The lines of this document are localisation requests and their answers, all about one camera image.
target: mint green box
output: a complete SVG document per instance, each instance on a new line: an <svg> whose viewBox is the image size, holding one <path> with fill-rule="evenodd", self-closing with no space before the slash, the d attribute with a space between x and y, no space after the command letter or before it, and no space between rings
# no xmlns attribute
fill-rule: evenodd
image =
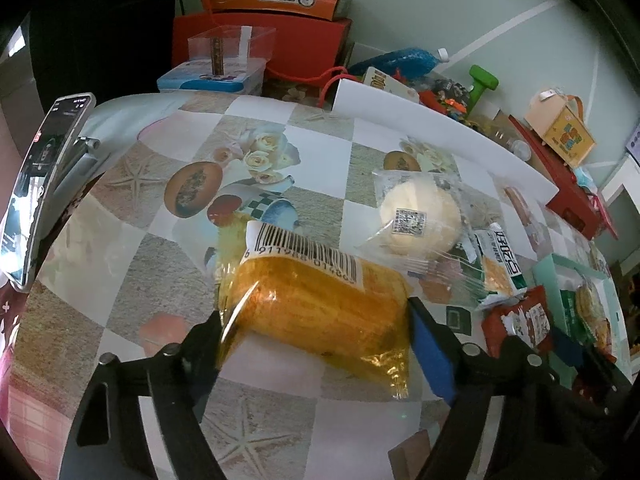
<svg viewBox="0 0 640 480"><path fill-rule="evenodd" d="M543 260L540 260L533 267L533 277L537 285L543 285L545 287L546 305L553 317L553 325L562 330L565 334L571 335L569 330L567 319L564 314L564 306L562 305L562 297L560 290L566 288L562 286L559 281L559 276L562 275L562 270L566 269L570 274L571 271L575 271L581 276L591 278L596 283L598 292L604 291L604 297L600 295L600 301L602 301L605 313L609 319L611 325L611 340L612 349L614 355L618 359L616 365L622 373L631 377L631 361L628 354L628 345L626 344L626 332L621 333L620 323L622 322L622 310L620 309L620 302L618 301L618 295L616 294L616 287L613 284L612 279L604 272L591 269L591 267L584 266L569 258L565 258L560 254L550 254ZM560 376L560 383L566 388L571 388L577 372L574 367L569 367L562 360L556 356L555 353L549 354L549 365Z"/></svg>

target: table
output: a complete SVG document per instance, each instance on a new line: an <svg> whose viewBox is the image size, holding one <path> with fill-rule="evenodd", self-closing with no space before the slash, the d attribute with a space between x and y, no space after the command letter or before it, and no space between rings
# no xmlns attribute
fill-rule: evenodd
<svg viewBox="0 0 640 480"><path fill-rule="evenodd" d="M118 132L122 142L113 143L113 153L130 148L107 164L62 229L18 319L10 431L43 478L55 478L68 425L99 355L111 351L132 360L153 354L181 341L211 313L218 228L207 205L222 194L239 196L242 212L254 218L353 253L377 229L371 171L382 167L389 150L405 150L423 171L453 172L476 190L470 221L500 222L523 270L551 252L587 265L593 253L595 264L606 267L593 244L522 195L541 236L534 248L503 178L419 139L255 96L177 96L175 111L169 97L158 96L161 120L147 110L148 126L135 123L134 136ZM101 124L88 123L82 134L100 138ZM279 154L275 163L271 146ZM267 154L247 156L256 147ZM166 200L167 184L180 170L193 175L182 168L194 162L204 166L190 168L205 171L217 164L222 179L199 211L179 218L193 211ZM421 294L417 280L410 281ZM431 304L430 311L447 322L446 306ZM481 312L470 312L470 326L458 336L486 348L481 320ZM381 386L251 335L223 366L202 431L230 479L389 479L388 450L420 429L433 445L448 412L415 359L410 376L408 399L396 401ZM170 479L152 405L149 399L140 404L159 478ZM497 399L473 474L486 468L499 410Z"/></svg>

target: light green wall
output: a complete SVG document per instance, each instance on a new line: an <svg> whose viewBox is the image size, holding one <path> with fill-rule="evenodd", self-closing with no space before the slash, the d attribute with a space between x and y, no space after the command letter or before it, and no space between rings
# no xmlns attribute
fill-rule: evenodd
<svg viewBox="0 0 640 480"><path fill-rule="evenodd" d="M184 1L188 12L201 9L199 0ZM586 122L598 141L587 163L596 163L590 170L600 184L620 160L640 119L640 98L597 31L569 1L353 0L351 39L383 51L446 47L455 56L490 31L549 1L552 7L548 10L496 34L450 68L438 70L470 84L468 69L479 64L500 80L497 91L488 98L518 117L540 89L558 86L579 95L590 112ZM631 218L626 206L614 208L614 220L620 217L621 225ZM625 244L602 243L615 260L640 246L640 235Z"/></svg>

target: pink plaid fabric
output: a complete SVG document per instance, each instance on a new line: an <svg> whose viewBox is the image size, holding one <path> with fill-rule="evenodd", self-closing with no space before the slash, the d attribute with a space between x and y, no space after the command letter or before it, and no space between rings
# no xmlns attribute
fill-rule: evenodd
<svg viewBox="0 0 640 480"><path fill-rule="evenodd" d="M11 436L42 480L56 480L71 420L39 400L9 388Z"/></svg>

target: green dumbbell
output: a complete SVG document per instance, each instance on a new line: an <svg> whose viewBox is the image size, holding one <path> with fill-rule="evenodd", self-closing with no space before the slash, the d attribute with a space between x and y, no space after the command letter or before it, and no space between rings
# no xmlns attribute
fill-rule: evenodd
<svg viewBox="0 0 640 480"><path fill-rule="evenodd" d="M495 90L498 88L498 79L493 74L489 74L484 68L478 65L472 65L469 69L469 75L474 79L473 86L469 89L469 104L466 107L466 114L469 115L474 106L478 103L478 100L488 88L489 90Z"/></svg>

